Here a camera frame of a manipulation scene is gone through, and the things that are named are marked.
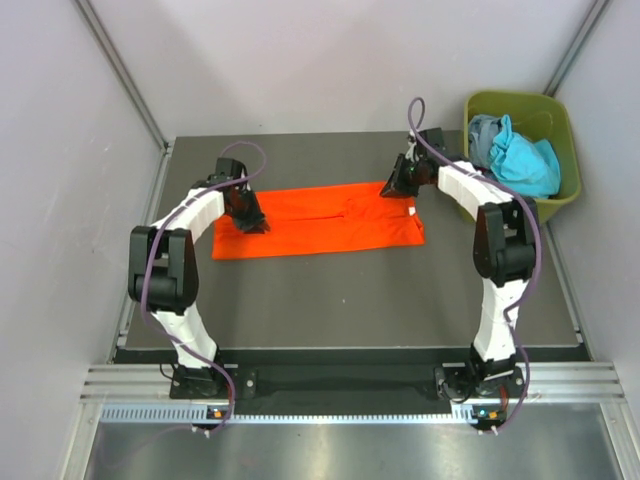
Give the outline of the orange t shirt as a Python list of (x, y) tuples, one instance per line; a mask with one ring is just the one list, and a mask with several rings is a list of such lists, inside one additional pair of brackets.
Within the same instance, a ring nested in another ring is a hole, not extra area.
[(225, 216), (214, 223), (216, 261), (301, 256), (421, 246), (424, 224), (410, 198), (380, 195), (365, 182), (257, 194), (270, 230), (245, 234)]

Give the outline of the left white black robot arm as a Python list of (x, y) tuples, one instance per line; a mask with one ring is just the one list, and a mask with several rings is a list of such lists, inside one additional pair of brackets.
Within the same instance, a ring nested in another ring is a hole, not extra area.
[(216, 220), (228, 216), (242, 233), (268, 230), (247, 181), (200, 182), (169, 214), (130, 235), (128, 292), (143, 318), (158, 323), (178, 359), (173, 398), (213, 398), (227, 380), (218, 346), (208, 334), (196, 298), (199, 274), (195, 243)]

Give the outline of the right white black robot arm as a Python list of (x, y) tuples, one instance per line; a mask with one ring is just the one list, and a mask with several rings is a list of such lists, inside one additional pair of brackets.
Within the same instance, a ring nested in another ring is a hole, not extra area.
[(473, 264), (482, 278), (480, 325), (462, 374), (445, 374), (440, 394), (462, 403), (487, 396), (520, 377), (513, 338), (518, 309), (537, 264), (534, 228), (520, 203), (481, 179), (473, 165), (458, 161), (440, 167), (429, 157), (400, 153), (380, 195), (415, 197), (423, 185), (435, 185), (475, 221)]

